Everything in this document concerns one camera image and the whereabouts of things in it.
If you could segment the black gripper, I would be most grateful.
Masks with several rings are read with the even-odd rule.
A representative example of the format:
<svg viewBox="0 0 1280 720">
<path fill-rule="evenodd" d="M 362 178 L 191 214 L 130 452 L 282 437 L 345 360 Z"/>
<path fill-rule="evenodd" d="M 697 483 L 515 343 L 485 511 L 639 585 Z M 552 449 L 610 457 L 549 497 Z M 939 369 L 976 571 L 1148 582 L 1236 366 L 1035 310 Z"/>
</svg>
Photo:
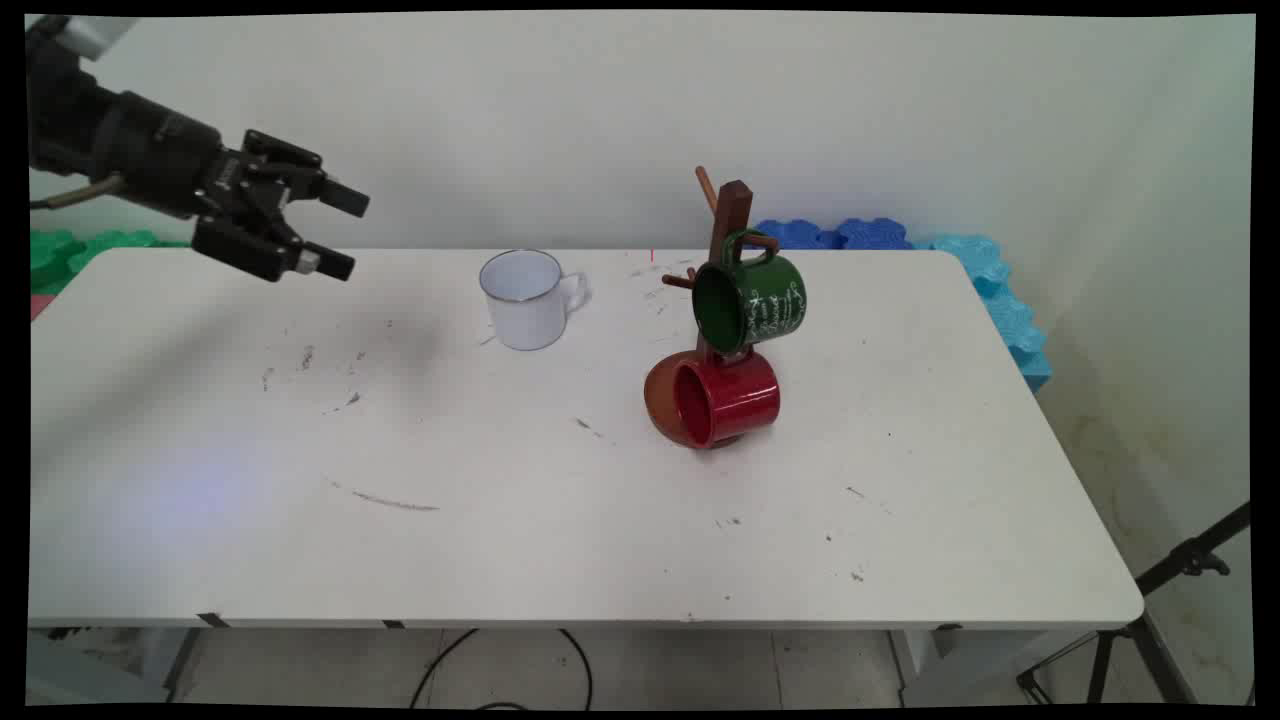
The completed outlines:
<svg viewBox="0 0 1280 720">
<path fill-rule="evenodd" d="M 111 193 L 178 219 L 227 215 L 265 222 L 241 187 L 280 184 L 289 200 L 316 200 L 361 218 L 370 197 L 323 169 L 314 151 L 247 129 L 229 149 L 219 129 L 133 92 L 114 92 L 81 68 L 55 40 L 27 44 L 28 159 L 35 170 L 83 176 L 88 183 L 37 199 L 29 210 L 54 210 Z M 221 178 L 232 159 L 242 168 Z M 274 229 L 251 232 L 227 217 L 201 217 L 191 247 L 250 275 L 278 282 L 287 273 L 348 281 L 356 260 Z"/>
</svg>

